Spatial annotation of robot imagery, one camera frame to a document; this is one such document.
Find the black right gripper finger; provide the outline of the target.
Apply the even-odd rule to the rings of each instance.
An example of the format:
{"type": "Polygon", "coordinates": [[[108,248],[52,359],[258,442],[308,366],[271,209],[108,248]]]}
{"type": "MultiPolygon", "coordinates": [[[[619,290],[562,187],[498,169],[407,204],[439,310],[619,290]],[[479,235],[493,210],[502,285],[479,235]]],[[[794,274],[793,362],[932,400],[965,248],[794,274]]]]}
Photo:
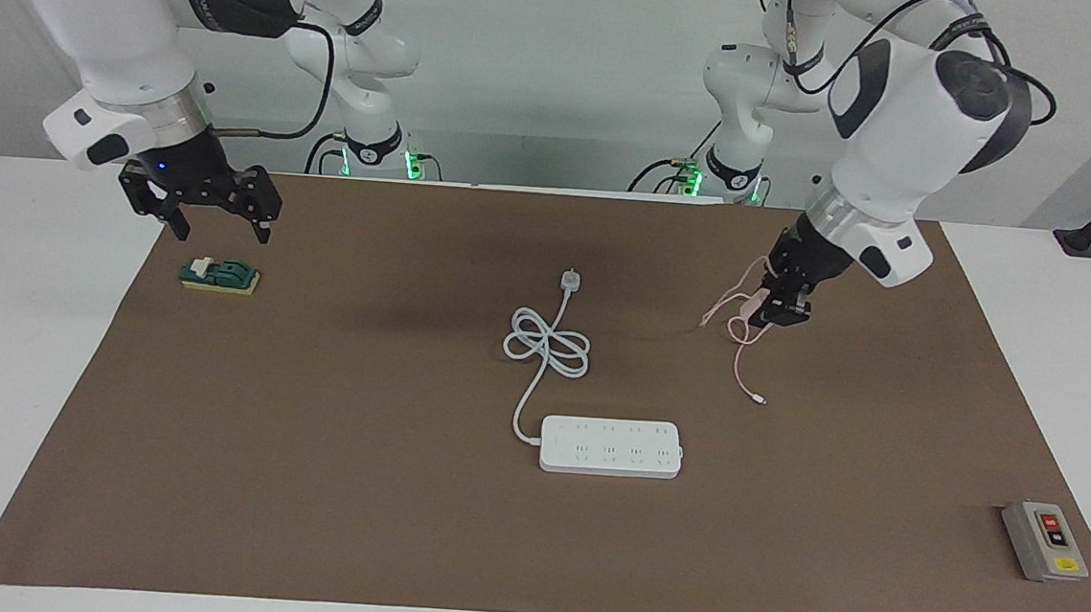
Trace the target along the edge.
{"type": "Polygon", "coordinates": [[[244,218],[260,244],[267,244],[271,225],[281,213],[281,195],[269,172],[263,168],[232,171],[231,185],[224,209],[244,218]]]}
{"type": "Polygon", "coordinates": [[[180,197],[176,193],[166,192],[159,196],[149,185],[149,177],[143,165],[137,161],[125,161],[119,172],[119,183],[137,215],[149,215],[163,221],[178,240],[188,238],[188,220],[181,211],[180,197]]]}

